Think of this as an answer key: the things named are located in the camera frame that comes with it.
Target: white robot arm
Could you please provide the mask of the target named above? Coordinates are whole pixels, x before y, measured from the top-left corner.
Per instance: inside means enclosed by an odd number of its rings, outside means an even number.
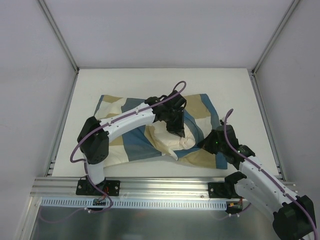
[[[114,139],[129,132],[132,129],[138,128],[143,125],[152,124],[155,121],[156,115],[153,113],[153,109],[149,108],[147,110],[139,112],[139,110],[149,107],[146,103],[141,103],[135,109],[129,110],[122,114],[117,115],[116,117],[110,117],[106,119],[102,119],[100,121],[100,125],[106,125],[107,123],[111,123],[103,128],[103,131],[108,133],[108,141],[111,143]],[[130,113],[134,113],[130,117],[124,117]],[[120,119],[119,121],[112,123],[112,121],[117,118]],[[97,164],[89,164],[87,157],[83,154],[84,158],[87,160],[87,171],[88,175],[91,178],[92,182],[95,185],[98,185],[102,181],[105,180],[104,174],[104,163],[103,160],[106,158],[106,154],[104,154],[101,158],[101,162]]]
[[[247,199],[272,222],[281,240],[306,240],[311,232],[317,240],[314,204],[310,198],[299,197],[284,186],[264,168],[249,147],[239,144],[233,127],[222,124],[198,146],[212,154],[221,152],[238,172],[227,176],[224,183],[212,183],[213,193],[221,198]]]

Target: patterned fabric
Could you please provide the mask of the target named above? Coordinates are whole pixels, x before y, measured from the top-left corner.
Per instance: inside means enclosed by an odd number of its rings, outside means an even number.
[[[184,110],[185,137],[168,133],[163,121],[138,127],[109,143],[109,155],[104,166],[169,155],[199,167],[227,169],[227,161],[221,153],[214,155],[197,147],[212,129],[220,125],[208,95],[195,94],[184,98],[187,102]],[[111,118],[143,102],[144,99],[102,95],[94,115],[98,120]]]

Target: white wall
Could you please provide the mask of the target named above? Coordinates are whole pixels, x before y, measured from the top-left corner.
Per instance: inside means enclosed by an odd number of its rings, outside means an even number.
[[[320,1],[303,0],[257,73],[288,180],[320,224]]]
[[[35,0],[0,7],[0,238],[47,160],[74,71]]]
[[[292,0],[46,0],[79,67],[250,68]]]

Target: white table surface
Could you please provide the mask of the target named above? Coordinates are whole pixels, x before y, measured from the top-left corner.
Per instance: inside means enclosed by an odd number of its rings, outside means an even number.
[[[147,98],[168,95],[175,84],[187,82],[182,95],[207,94],[221,119],[234,108],[228,123],[240,144],[249,146],[260,161],[278,175],[258,103],[245,68],[142,68],[81,69],[72,96],[52,176],[82,177],[82,163],[70,163],[77,137],[87,118],[94,114],[101,95]],[[82,157],[80,150],[74,159]],[[104,169],[108,177],[225,177],[236,169],[195,167],[168,156],[113,165]]]

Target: white enclosure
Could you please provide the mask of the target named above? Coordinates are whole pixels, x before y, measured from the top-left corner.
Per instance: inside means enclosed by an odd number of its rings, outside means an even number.
[[[24,223],[35,178],[83,175],[68,158],[101,94],[145,98],[179,80],[187,80],[186,94],[207,93],[220,118],[234,108],[230,123],[240,142],[308,194],[319,223],[319,12],[318,0],[3,1],[1,239],[30,237]],[[148,170],[134,164],[131,176]],[[234,171],[155,166],[142,177]],[[105,174],[128,177],[131,168]]]

